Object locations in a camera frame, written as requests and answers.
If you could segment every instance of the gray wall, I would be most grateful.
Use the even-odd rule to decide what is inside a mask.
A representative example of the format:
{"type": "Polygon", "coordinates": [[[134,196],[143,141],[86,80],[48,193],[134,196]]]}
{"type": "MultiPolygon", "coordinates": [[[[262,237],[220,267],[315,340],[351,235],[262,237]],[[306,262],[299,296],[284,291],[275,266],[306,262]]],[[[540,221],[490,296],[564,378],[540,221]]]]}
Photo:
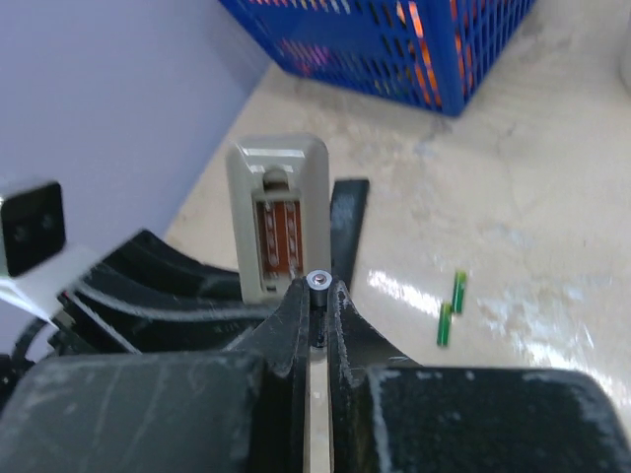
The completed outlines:
{"type": "Polygon", "coordinates": [[[266,65],[217,0],[0,0],[0,178],[57,178],[98,251],[161,235],[266,65]]]}

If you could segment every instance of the white cup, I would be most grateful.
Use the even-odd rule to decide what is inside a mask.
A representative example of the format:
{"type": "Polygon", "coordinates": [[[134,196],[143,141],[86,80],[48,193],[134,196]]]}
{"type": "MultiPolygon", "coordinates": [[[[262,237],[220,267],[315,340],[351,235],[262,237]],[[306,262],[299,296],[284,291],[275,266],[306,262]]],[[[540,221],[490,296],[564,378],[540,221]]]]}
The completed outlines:
{"type": "Polygon", "coordinates": [[[629,22],[629,28],[622,49],[622,62],[620,63],[622,82],[624,82],[629,92],[631,92],[631,21],[629,22]]]}

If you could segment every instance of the blue basket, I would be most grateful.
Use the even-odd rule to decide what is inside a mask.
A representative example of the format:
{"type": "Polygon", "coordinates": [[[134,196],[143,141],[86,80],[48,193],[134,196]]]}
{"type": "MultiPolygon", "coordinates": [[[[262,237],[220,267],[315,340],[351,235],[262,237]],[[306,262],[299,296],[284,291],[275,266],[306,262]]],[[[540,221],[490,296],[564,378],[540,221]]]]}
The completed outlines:
{"type": "Polygon", "coordinates": [[[459,115],[534,0],[221,0],[285,71],[459,115]]]}

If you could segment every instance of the black camera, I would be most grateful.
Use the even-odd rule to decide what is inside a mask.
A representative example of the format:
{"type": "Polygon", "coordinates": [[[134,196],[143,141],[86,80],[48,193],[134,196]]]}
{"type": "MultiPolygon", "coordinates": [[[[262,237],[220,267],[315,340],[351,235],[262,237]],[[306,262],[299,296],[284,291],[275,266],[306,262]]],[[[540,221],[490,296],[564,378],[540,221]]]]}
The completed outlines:
{"type": "Polygon", "coordinates": [[[66,243],[61,185],[30,179],[0,186],[0,276],[16,278],[66,243]]]}

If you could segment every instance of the table surface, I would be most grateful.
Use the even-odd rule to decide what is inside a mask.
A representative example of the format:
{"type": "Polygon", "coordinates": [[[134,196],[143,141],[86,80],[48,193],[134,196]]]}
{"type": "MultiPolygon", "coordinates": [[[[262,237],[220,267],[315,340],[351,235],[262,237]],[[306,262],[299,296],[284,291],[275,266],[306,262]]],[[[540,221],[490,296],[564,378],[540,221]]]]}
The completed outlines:
{"type": "MultiPolygon", "coordinates": [[[[386,338],[426,366],[586,372],[631,433],[631,97],[617,66],[628,13],[625,0],[540,0],[458,119],[271,66],[167,241],[237,268],[228,147],[314,133],[331,180],[371,180],[352,297],[386,338]],[[464,314],[441,349],[457,268],[464,314]]],[[[325,397],[314,387],[315,404],[325,397]]],[[[325,428],[312,430],[322,452],[325,428]]]]}

